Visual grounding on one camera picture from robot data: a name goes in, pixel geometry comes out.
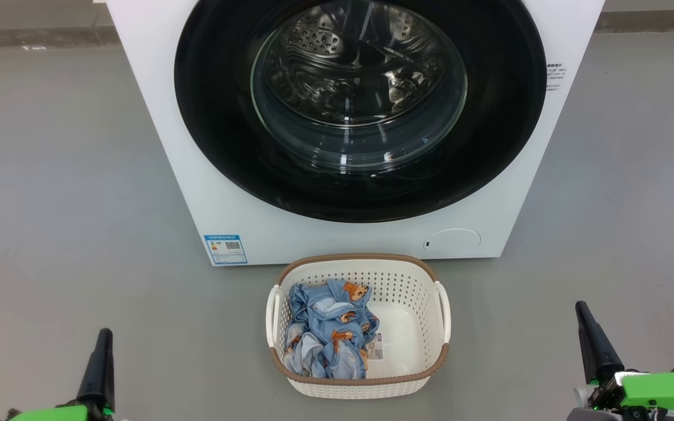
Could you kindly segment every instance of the washing machine door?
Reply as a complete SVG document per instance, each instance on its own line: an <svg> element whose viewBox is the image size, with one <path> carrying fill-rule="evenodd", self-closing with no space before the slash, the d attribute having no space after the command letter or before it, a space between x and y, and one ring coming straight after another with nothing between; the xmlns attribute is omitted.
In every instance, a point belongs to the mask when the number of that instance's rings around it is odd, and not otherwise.
<svg viewBox="0 0 674 421"><path fill-rule="evenodd" d="M221 173L349 223L489 183L532 134L545 86L519 0L200 0L176 56L180 112Z"/></svg>

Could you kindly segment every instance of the front-loading washing machine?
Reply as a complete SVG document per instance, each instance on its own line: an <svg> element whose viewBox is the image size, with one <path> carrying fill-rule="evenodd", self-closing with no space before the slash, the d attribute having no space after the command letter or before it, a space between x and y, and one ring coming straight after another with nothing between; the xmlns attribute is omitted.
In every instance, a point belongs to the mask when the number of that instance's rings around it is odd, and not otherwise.
<svg viewBox="0 0 674 421"><path fill-rule="evenodd" d="M603 0L108 0L214 265L500 256Z"/></svg>

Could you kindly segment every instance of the basket bottom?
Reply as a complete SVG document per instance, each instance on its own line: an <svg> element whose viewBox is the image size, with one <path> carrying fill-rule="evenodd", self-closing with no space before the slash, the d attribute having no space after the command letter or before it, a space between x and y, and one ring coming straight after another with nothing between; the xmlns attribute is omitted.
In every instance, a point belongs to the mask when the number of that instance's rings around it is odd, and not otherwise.
<svg viewBox="0 0 674 421"><path fill-rule="evenodd" d="M369 360L366 378L386 378L412 375L425 370L438 356L428 355L428 339L423 338L421 329L412 310L402 304L369 303L369 309L379 318L382 339L381 360Z"/></svg>

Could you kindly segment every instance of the basket handle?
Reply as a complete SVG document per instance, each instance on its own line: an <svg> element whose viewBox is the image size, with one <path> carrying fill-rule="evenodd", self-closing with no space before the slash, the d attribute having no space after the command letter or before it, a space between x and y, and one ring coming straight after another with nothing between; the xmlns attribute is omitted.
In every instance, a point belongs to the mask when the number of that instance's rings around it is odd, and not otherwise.
<svg viewBox="0 0 674 421"><path fill-rule="evenodd" d="M446 294L446 288L441 285L441 282L436 281L434 284L436 284L443 311L443 343L448 344L452 338L452 311L449 309L449 295Z"/></svg>
<svg viewBox="0 0 674 421"><path fill-rule="evenodd" d="M275 298L277 296L277 290L280 288L280 285L275 285L270 291L270 296L267 298L267 310L264 314L264 325L267 329L267 344L270 347L275 346L275 325L274 325L274 314L275 314Z"/></svg>

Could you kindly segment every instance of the white plastic basket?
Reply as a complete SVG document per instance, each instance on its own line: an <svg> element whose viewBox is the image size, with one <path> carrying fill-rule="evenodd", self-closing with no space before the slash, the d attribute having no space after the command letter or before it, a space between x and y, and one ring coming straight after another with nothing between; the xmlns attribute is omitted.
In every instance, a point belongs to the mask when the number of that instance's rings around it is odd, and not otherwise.
<svg viewBox="0 0 674 421"><path fill-rule="evenodd" d="M366 378L310 378L283 365L288 293L294 284L322 285L344 279L373 287L369 309L380 320L383 359L369 360ZM433 270L410 256L347 254L305 258L290 264L270 291L267 344L277 368L304 395L330 399L377 399L417 392L449 352L449 298Z"/></svg>

